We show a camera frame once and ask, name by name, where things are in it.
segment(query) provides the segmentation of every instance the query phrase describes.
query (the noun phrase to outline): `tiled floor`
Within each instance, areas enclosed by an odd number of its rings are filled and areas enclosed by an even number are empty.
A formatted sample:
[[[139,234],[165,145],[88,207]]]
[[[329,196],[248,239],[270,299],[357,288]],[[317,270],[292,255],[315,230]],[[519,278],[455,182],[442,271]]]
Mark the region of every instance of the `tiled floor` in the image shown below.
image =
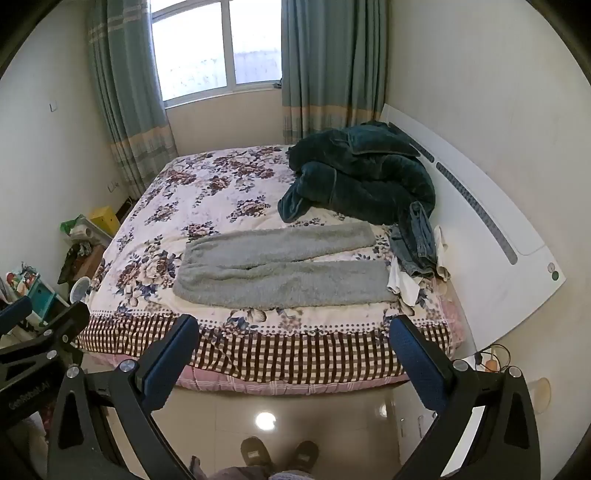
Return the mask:
[[[280,466],[300,441],[314,440],[320,458],[313,474],[319,480],[389,480],[399,468],[391,391],[259,397],[175,388],[154,418],[181,460],[188,464],[198,456],[207,474],[242,466],[241,441],[257,435]],[[271,432],[255,425],[263,411],[277,419]],[[109,421],[130,470],[145,478],[114,410]]]

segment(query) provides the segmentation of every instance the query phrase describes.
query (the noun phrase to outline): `white headboard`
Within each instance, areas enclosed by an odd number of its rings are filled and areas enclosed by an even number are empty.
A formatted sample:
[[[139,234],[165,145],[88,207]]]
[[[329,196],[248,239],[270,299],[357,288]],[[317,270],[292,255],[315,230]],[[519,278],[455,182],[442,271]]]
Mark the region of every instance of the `white headboard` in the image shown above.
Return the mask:
[[[564,274],[523,213],[467,157],[389,105],[381,121],[421,151],[436,191],[431,224],[441,225],[453,287],[476,349],[483,349],[540,307]]]

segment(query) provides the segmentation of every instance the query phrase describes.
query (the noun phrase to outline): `striped curtain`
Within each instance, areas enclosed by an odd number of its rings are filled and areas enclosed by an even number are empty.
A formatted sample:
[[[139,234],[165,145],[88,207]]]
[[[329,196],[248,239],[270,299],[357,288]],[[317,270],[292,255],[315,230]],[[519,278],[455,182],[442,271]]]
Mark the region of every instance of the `striped curtain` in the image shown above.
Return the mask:
[[[130,195],[139,199],[178,156],[156,71],[150,2],[93,0],[88,43],[111,150]]]
[[[282,0],[281,16],[285,142],[377,119],[388,0]]]

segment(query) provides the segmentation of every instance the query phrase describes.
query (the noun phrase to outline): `metal screw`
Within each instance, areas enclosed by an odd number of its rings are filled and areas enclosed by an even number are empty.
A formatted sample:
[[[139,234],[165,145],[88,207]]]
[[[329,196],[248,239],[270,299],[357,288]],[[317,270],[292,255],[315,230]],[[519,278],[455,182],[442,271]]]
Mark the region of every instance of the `metal screw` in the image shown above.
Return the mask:
[[[468,370],[468,368],[470,368],[470,365],[468,365],[464,360],[454,360],[453,368],[459,372],[465,372]]]
[[[509,367],[509,375],[515,378],[519,378],[521,376],[521,370],[517,367]]]
[[[123,360],[119,368],[122,372],[131,372],[135,368],[135,360]]]
[[[66,376],[68,378],[74,378],[74,377],[78,376],[79,373],[80,373],[80,369],[74,365],[73,367],[70,367],[68,369],[68,371],[66,372]]]

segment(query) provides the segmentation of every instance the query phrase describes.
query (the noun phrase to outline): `slipper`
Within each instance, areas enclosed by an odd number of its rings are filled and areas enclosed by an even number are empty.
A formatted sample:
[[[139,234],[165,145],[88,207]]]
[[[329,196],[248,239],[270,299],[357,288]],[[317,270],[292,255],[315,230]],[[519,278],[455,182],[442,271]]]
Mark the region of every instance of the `slipper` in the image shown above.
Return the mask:
[[[240,445],[240,451],[246,466],[262,466],[269,472],[275,471],[271,455],[261,439],[248,437]]]
[[[310,473],[318,460],[318,446],[309,440],[302,442],[295,449],[294,456],[289,462],[286,470],[299,470]]]

